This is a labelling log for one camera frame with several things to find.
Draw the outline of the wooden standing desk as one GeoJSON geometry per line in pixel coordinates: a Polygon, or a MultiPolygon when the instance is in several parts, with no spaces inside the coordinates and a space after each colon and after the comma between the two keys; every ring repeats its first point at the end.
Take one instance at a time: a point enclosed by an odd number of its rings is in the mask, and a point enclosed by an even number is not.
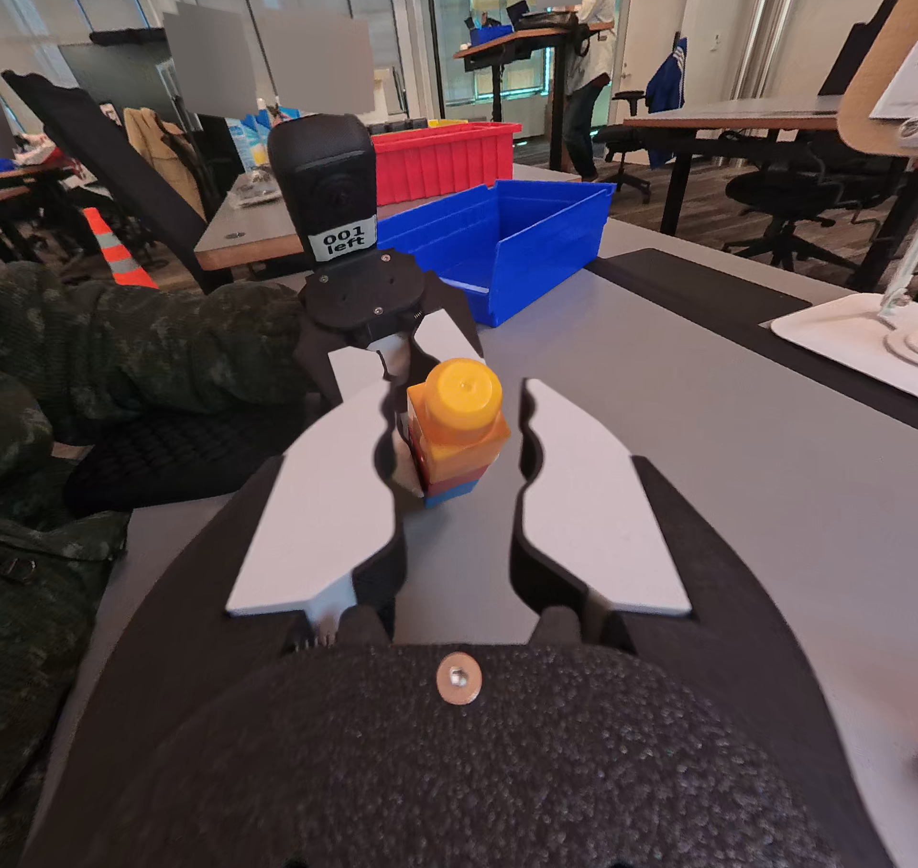
{"type": "Polygon", "coordinates": [[[550,109],[549,168],[559,172],[563,163],[563,120],[567,61],[576,47],[578,31],[559,27],[520,30],[483,44],[456,52],[453,59],[464,62],[465,72],[490,69],[492,82],[492,120],[502,122],[502,69],[520,61],[525,54],[541,49],[554,50],[552,105],[550,109]]]}

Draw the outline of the wood-edged desk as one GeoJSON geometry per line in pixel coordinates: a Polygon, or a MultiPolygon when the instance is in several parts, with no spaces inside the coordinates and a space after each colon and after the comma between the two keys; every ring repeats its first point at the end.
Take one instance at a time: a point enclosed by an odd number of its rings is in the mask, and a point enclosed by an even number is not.
{"type": "Polygon", "coordinates": [[[819,95],[804,103],[783,98],[740,99],[700,110],[684,107],[626,119],[625,125],[640,132],[643,148],[675,155],[659,231],[677,234],[692,160],[697,155],[744,160],[759,165],[756,171],[853,175],[860,179],[857,200],[828,211],[843,210],[857,217],[892,200],[866,255],[849,270],[844,282],[855,291],[876,290],[916,221],[916,162],[862,153],[846,144],[839,128],[842,98],[819,95]]]}
{"type": "Polygon", "coordinates": [[[40,257],[48,242],[35,226],[52,233],[68,207],[62,182],[75,168],[56,158],[39,165],[13,167],[2,163],[1,235],[2,261],[43,264],[40,257]]]}
{"type": "MultiPolygon", "coordinates": [[[[513,178],[524,181],[580,182],[579,176],[547,167],[513,165],[513,178]]],[[[380,219],[429,204],[438,197],[379,206],[380,219]]],[[[216,216],[195,246],[206,270],[235,268],[300,254],[302,247],[283,199],[235,208],[224,199],[216,216]]]]}

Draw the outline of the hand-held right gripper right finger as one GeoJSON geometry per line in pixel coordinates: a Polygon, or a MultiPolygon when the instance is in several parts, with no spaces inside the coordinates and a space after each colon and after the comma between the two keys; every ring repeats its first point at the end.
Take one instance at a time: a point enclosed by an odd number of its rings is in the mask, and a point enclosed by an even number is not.
{"type": "Polygon", "coordinates": [[[571,609],[602,631],[610,614],[685,619],[692,612],[636,457],[543,380],[524,379],[523,477],[510,579],[534,613],[571,609]]]}

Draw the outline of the orange traffic cone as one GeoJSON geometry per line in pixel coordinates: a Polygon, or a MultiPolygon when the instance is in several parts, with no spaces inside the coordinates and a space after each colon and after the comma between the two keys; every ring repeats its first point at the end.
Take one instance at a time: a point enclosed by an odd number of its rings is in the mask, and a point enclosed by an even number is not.
{"type": "Polygon", "coordinates": [[[96,238],[114,281],[122,287],[158,289],[149,273],[129,249],[112,232],[97,208],[83,208],[82,213],[96,238]]]}

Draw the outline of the person's left forearm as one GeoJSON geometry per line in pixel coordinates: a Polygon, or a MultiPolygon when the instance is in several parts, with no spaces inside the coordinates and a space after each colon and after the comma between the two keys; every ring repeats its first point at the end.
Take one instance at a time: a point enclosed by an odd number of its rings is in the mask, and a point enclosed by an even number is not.
{"type": "Polygon", "coordinates": [[[148,411],[299,402],[312,389],[295,360],[300,314],[292,290],[272,284],[69,287],[46,266],[4,265],[2,464],[148,411]]]}

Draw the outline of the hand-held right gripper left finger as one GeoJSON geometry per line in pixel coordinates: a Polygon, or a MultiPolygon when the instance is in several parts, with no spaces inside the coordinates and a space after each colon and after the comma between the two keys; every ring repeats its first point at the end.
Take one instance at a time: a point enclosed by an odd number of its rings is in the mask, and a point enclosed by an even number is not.
{"type": "Polygon", "coordinates": [[[319,418],[284,453],[225,610],[303,613],[334,631],[357,605],[394,617],[407,575],[396,496],[393,389],[376,380],[319,418]]]}

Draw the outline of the stack of blue white packs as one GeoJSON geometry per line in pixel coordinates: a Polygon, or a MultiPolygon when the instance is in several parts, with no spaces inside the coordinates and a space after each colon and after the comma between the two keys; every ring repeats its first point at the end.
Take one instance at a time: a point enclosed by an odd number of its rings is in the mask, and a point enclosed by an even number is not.
{"type": "Polygon", "coordinates": [[[269,165],[267,145],[270,131],[282,122],[299,118],[301,114],[298,109],[268,105],[265,99],[258,98],[255,114],[248,114],[240,121],[256,167],[269,165]]]}

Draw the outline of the poster board stand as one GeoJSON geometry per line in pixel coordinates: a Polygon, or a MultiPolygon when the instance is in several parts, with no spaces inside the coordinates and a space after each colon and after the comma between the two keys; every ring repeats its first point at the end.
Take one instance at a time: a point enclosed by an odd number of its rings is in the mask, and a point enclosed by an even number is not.
{"type": "MultiPolygon", "coordinates": [[[[898,0],[843,94],[842,140],[866,154],[916,162],[917,0],[898,0]]],[[[779,317],[772,333],[911,396],[917,394],[912,239],[882,293],[862,292],[779,317]]]]}

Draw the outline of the black office chair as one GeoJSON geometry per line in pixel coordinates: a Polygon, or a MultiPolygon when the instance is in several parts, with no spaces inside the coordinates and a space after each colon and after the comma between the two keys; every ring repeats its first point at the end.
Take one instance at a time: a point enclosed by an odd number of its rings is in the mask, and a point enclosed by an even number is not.
{"type": "Polygon", "coordinates": [[[798,236],[796,227],[802,221],[833,226],[834,221],[825,219],[823,214],[855,202],[858,198],[855,189],[860,183],[853,175],[818,176],[789,170],[737,176],[728,183],[726,196],[742,204],[744,212],[767,215],[770,222],[760,237],[726,242],[722,251],[746,259],[771,254],[770,265],[790,273],[795,271],[797,262],[808,259],[854,270],[854,262],[798,236]]]}
{"type": "Polygon", "coordinates": [[[613,179],[610,180],[616,186],[616,190],[620,191],[623,187],[631,187],[639,193],[642,203],[648,205],[651,201],[650,182],[633,176],[626,171],[626,155],[642,149],[640,132],[624,123],[606,125],[599,129],[596,140],[605,145],[605,160],[607,163],[613,162],[617,155],[621,157],[617,172],[614,174],[613,179]]]}

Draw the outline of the black slanted board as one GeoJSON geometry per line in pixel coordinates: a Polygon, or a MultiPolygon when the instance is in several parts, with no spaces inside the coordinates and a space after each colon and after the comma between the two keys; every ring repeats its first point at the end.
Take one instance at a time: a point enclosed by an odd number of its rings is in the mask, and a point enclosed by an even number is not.
{"type": "Polygon", "coordinates": [[[205,219],[143,159],[85,90],[57,86],[35,73],[5,70],[2,78],[51,140],[91,171],[177,257],[199,288],[211,293],[233,282],[229,268],[204,269],[197,259],[205,219]]]}

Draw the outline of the red mega block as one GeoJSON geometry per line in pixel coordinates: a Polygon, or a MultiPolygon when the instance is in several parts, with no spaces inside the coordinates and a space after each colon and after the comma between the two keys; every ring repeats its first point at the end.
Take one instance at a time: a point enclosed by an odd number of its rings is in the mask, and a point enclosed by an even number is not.
{"type": "Polygon", "coordinates": [[[436,494],[443,489],[453,485],[468,482],[471,480],[480,481],[489,470],[490,464],[480,465],[473,468],[449,469],[447,467],[431,467],[430,470],[424,471],[422,476],[422,496],[424,497],[431,490],[436,494]]]}

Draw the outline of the beige coat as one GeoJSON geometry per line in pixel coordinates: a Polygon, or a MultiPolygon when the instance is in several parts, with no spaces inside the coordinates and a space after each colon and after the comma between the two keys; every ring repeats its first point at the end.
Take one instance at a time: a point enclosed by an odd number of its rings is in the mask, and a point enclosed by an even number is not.
{"type": "Polygon", "coordinates": [[[199,217],[205,218],[197,156],[182,130],[149,108],[124,108],[123,123],[131,147],[199,217]]]}

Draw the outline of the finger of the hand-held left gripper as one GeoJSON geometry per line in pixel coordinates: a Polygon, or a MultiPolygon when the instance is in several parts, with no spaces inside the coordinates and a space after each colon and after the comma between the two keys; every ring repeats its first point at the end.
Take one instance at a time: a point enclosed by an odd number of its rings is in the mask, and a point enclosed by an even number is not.
{"type": "Polygon", "coordinates": [[[453,358],[486,364],[485,357],[445,309],[426,313],[412,332],[412,369],[432,369],[453,358]]]}
{"type": "Polygon", "coordinates": [[[407,383],[411,352],[409,345],[373,345],[360,349],[344,346],[328,355],[339,394],[343,401],[376,380],[390,384],[396,426],[393,447],[396,459],[391,482],[414,498],[423,497],[417,465],[407,439],[407,383]]]}

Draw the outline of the black mesh pad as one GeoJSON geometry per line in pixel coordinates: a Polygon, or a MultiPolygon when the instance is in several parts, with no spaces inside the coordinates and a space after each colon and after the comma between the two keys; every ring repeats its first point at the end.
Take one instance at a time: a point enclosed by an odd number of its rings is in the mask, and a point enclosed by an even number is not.
{"type": "Polygon", "coordinates": [[[76,517],[235,493],[324,410],[317,398],[214,415],[156,411],[109,427],[63,486],[76,517]]]}

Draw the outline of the orange mega block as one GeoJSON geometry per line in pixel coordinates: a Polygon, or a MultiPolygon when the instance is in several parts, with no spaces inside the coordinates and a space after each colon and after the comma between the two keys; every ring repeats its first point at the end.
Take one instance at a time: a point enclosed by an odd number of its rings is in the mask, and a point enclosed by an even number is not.
{"type": "Polygon", "coordinates": [[[511,429],[503,391],[485,364],[453,358],[407,388],[407,439],[419,469],[473,468],[498,458],[511,429]]]}

